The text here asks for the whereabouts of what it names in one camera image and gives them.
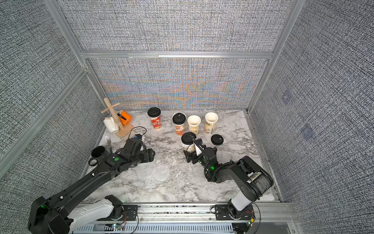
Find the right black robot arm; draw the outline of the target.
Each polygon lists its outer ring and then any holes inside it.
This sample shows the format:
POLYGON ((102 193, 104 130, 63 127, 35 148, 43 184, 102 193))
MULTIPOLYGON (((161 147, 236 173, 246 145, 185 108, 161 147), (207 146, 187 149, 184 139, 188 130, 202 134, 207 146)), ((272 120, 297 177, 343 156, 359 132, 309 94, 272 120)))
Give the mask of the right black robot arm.
POLYGON ((219 163, 217 148, 196 144, 185 147, 183 153, 188 163, 200 163, 204 167, 204 177, 208 182, 232 180, 236 183, 239 192, 228 202, 228 210, 235 218, 274 185, 272 176, 248 156, 219 163))

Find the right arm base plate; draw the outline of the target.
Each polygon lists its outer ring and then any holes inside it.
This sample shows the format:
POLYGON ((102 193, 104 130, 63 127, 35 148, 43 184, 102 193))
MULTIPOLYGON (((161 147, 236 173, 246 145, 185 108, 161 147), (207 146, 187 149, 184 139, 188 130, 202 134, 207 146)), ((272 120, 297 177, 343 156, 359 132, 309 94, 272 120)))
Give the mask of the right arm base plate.
POLYGON ((233 205, 215 205, 214 212, 216 219, 219 221, 227 220, 250 220, 253 222, 255 220, 255 212, 253 206, 249 204, 243 210, 237 211, 233 205))

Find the red paper milk tea cup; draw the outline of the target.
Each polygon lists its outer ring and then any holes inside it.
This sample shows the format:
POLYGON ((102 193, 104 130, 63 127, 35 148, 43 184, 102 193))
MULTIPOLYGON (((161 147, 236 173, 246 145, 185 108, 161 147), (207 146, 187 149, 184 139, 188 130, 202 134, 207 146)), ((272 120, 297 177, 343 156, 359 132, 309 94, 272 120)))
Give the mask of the red paper milk tea cup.
POLYGON ((151 123, 154 130, 160 130, 162 128, 161 116, 151 118, 151 123))

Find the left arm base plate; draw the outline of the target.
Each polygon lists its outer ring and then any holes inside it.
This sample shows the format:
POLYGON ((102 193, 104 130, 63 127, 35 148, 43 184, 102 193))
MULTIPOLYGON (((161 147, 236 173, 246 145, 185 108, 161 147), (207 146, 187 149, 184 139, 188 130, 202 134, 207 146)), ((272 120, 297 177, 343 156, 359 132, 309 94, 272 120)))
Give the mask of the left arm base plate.
POLYGON ((122 205, 114 208, 109 217, 98 219, 98 221, 136 221, 138 212, 137 205, 122 205))

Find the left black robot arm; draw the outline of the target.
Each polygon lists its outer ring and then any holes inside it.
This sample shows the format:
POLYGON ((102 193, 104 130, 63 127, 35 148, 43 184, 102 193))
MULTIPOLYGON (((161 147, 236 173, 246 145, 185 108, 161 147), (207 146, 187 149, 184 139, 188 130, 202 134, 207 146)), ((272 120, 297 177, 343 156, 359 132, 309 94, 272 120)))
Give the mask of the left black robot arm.
POLYGON ((113 195, 83 210, 78 210, 77 206, 101 185, 131 167, 152 162, 154 156, 151 148, 134 153, 120 149, 108 155, 73 185, 47 199, 36 199, 31 205, 28 230, 33 234, 70 234, 97 219, 119 216, 122 203, 113 195))

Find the red white paper cup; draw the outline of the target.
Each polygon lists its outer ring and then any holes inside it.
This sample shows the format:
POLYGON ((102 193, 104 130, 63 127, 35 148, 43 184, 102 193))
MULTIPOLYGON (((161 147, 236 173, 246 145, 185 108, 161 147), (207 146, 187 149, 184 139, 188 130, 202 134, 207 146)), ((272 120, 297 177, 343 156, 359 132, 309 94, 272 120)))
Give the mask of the red white paper cup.
POLYGON ((185 132, 185 125, 184 124, 176 124, 175 125, 175 132, 177 135, 182 136, 185 132))

